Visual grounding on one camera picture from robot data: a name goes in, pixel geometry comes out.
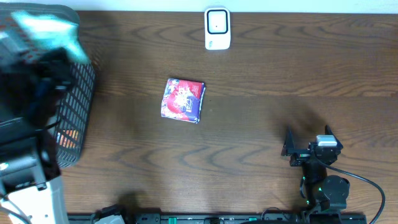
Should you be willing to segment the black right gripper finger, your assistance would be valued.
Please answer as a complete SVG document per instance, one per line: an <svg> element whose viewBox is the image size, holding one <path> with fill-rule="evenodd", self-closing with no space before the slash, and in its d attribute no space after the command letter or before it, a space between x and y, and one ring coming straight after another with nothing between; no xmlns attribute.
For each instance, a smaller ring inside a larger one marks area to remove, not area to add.
<svg viewBox="0 0 398 224"><path fill-rule="evenodd" d="M282 147L281 156L291 156L295 151L295 144L291 128L288 126L286 130L284 145Z"/></svg>
<svg viewBox="0 0 398 224"><path fill-rule="evenodd" d="M339 150L343 149L342 143L338 140L338 138L333 134L329 125L325 126L325 135L326 135L326 143L325 146L333 146L337 147Z"/></svg>

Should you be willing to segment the teal snack packet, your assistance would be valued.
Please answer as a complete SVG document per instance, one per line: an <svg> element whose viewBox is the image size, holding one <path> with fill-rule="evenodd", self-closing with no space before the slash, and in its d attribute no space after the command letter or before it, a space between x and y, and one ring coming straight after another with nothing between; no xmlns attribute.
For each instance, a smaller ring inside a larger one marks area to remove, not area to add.
<svg viewBox="0 0 398 224"><path fill-rule="evenodd" d="M14 11L11 17L39 49L49 51L63 48L72 62L90 63L78 38L77 23L52 14L35 16L27 11Z"/></svg>

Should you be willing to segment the small orange box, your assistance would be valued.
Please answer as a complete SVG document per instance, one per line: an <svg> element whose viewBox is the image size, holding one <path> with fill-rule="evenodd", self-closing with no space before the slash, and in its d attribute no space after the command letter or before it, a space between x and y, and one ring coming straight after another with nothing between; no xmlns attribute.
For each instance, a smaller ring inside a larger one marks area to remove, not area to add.
<svg viewBox="0 0 398 224"><path fill-rule="evenodd" d="M59 146L67 149L75 149L79 140L79 132L77 130L62 130L57 133L57 143Z"/></svg>

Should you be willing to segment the red purple snack packet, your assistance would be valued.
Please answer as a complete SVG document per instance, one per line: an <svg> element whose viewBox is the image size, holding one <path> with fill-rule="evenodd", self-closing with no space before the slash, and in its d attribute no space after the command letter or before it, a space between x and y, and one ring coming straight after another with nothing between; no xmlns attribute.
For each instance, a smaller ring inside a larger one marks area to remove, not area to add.
<svg viewBox="0 0 398 224"><path fill-rule="evenodd" d="M202 82L169 78L160 106L161 117L198 123L205 90Z"/></svg>

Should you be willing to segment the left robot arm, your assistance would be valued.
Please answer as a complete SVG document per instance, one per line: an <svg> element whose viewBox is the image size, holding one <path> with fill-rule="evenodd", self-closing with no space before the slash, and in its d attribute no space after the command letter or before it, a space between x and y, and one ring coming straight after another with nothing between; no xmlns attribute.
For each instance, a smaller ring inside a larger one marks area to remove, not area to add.
<svg viewBox="0 0 398 224"><path fill-rule="evenodd" d="M68 223L57 106L75 84L66 50L1 66L1 211L13 223Z"/></svg>

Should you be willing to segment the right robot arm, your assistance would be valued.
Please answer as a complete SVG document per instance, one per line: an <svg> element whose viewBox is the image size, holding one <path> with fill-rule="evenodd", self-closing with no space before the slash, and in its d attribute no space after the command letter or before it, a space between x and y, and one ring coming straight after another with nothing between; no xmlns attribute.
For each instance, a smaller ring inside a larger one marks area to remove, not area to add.
<svg viewBox="0 0 398 224"><path fill-rule="evenodd" d="M300 222L343 223L341 211L347 207L350 183L338 175L328 175L326 171L342 149L343 145L329 126L305 149L296 147L292 131L287 129L281 155L290 158L290 166L302 168L300 194L307 200L306 210L300 212Z"/></svg>

